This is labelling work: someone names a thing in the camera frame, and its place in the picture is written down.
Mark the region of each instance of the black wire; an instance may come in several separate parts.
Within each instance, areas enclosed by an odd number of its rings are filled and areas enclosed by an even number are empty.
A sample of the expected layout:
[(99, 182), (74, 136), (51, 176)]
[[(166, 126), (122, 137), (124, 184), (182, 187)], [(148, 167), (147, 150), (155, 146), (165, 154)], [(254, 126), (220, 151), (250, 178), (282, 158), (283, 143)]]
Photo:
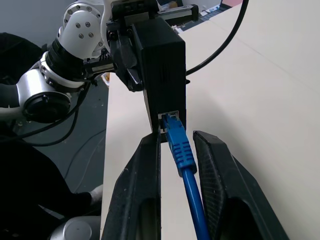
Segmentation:
[(81, 104), (83, 103), (83, 101), (86, 98), (86, 95), (87, 95), (87, 93), (89, 91), (89, 87), (90, 87), (90, 83), (85, 83), (84, 90), (80, 93), (75, 107), (63, 119), (60, 119), (60, 120), (58, 120), (58, 121), (56, 121), (56, 122), (54, 122), (54, 123), (52, 123), (52, 124), (50, 124), (48, 126), (40, 128), (38, 130), (34, 130), (34, 131), (31, 131), (31, 132), (28, 132), (28, 133), (25, 133), (25, 134), (22, 134), (22, 135), (19, 135), (19, 136), (15, 136), (15, 137), (10, 137), (9, 138), (7, 136), (0, 135), (0, 137), (4, 138), (4, 139), (0, 140), (0, 144), (9, 143), (9, 142), (12, 142), (12, 141), (17, 141), (17, 140), (21, 140), (21, 139), (33, 136), (33, 135), (42, 133), (42, 132), (44, 132), (46, 130), (49, 130), (49, 129), (51, 129), (51, 128), (63, 123), (65, 120), (70, 118), (72, 116), (72, 114), (74, 114), (79, 109), (79, 107), (81, 106)]
[(227, 46), (228, 44), (231, 42), (231, 40), (234, 38), (234, 36), (236, 35), (242, 20), (244, 19), (246, 10), (247, 10), (247, 6), (248, 6), (249, 0), (243, 0), (242, 2), (242, 6), (239, 12), (239, 16), (229, 34), (229, 36), (226, 38), (226, 40), (224, 41), (224, 43), (222, 43), (222, 45), (210, 56), (208, 57), (206, 60), (204, 60), (202, 63), (200, 63), (199, 65), (189, 69), (188, 71), (186, 71), (186, 75), (190, 75), (195, 73), (196, 71), (202, 69), (203, 67), (205, 67), (206, 65), (208, 65), (213, 59), (215, 59)]
[(82, 182), (84, 181), (84, 179), (85, 179), (85, 177), (86, 177), (86, 174), (87, 174), (87, 171), (88, 171), (88, 167), (89, 167), (89, 165), (90, 165), (90, 162), (91, 162), (91, 160), (92, 160), (92, 158), (93, 158), (93, 156), (94, 156), (97, 148), (99, 147), (100, 143), (101, 143), (102, 140), (104, 140), (105, 138), (106, 138), (106, 136), (104, 136), (104, 137), (99, 141), (99, 143), (95, 146), (93, 152), (91, 153), (91, 156), (89, 157), (89, 161), (86, 163), (86, 166), (85, 166), (83, 175), (82, 175), (82, 177), (81, 177), (81, 180), (80, 180), (80, 182), (78, 183), (78, 186), (76, 186), (76, 188), (75, 188), (75, 190), (73, 191), (73, 193), (76, 193), (76, 192), (78, 191), (78, 189), (81, 187), (81, 184), (82, 184)]
[(18, 140), (17, 142), (20, 144), (25, 144), (25, 145), (29, 145), (29, 146), (33, 146), (33, 147), (47, 147), (47, 146), (52, 146), (52, 145), (56, 145), (58, 143), (61, 143), (62, 141), (67, 139), (71, 135), (71, 133), (74, 131), (76, 123), (77, 123), (77, 119), (78, 119), (78, 114), (79, 114), (79, 110), (75, 111), (70, 130), (66, 133), (66, 135), (64, 135), (62, 138), (60, 138), (56, 141), (47, 142), (47, 143), (33, 143), (33, 142)]
[(68, 166), (68, 168), (67, 168), (67, 170), (66, 170), (66, 172), (65, 172), (65, 175), (64, 175), (64, 177), (63, 177), (64, 179), (67, 178), (67, 176), (68, 176), (68, 174), (69, 174), (69, 171), (70, 171), (70, 168), (71, 168), (71, 165), (72, 165), (72, 163), (74, 162), (74, 160), (76, 159), (76, 156), (77, 156), (78, 153), (81, 151), (81, 149), (82, 149), (91, 139), (93, 139), (95, 136), (103, 133), (105, 130), (106, 130), (106, 129), (103, 129), (103, 130), (97, 132), (96, 134), (92, 135), (91, 137), (89, 137), (89, 138), (84, 142), (84, 144), (81, 145), (81, 147), (79, 147), (79, 149), (74, 153), (74, 155), (73, 155), (72, 158), (71, 158), (71, 161), (70, 161), (70, 163), (69, 163), (69, 166)]

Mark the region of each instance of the screw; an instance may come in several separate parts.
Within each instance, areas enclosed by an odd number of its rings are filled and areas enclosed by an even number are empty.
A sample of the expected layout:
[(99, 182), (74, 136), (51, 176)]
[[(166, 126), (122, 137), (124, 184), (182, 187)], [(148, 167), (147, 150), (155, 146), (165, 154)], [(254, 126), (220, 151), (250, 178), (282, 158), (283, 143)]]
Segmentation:
[(43, 95), (42, 96), (42, 100), (47, 104), (48, 103), (48, 96), (47, 95)]
[(109, 33), (109, 38), (110, 38), (111, 40), (116, 40), (116, 39), (117, 39), (117, 35), (116, 35), (114, 32), (110, 32), (110, 33)]
[(128, 34), (129, 37), (132, 36), (132, 30), (130, 28), (126, 31), (126, 33)]

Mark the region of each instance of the table surface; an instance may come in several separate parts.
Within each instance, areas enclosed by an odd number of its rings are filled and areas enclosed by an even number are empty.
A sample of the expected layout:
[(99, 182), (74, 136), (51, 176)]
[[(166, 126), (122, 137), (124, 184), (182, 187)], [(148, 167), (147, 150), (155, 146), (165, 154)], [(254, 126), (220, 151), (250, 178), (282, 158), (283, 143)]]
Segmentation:
[[(188, 76), (186, 87), (193, 151), (194, 130), (226, 142), (256, 178), (292, 240), (320, 235), (320, 34), (313, 32), (320, 3), (307, 3), (313, 4), (308, 11), (297, 0), (250, 1), (237, 36), (212, 63)], [(186, 42), (187, 69), (221, 45), (239, 9), (180, 34)], [(150, 132), (143, 94), (128, 92), (113, 75), (101, 229), (119, 174)], [(161, 145), (161, 164), (162, 239), (195, 240), (183, 181), (167, 144)]]

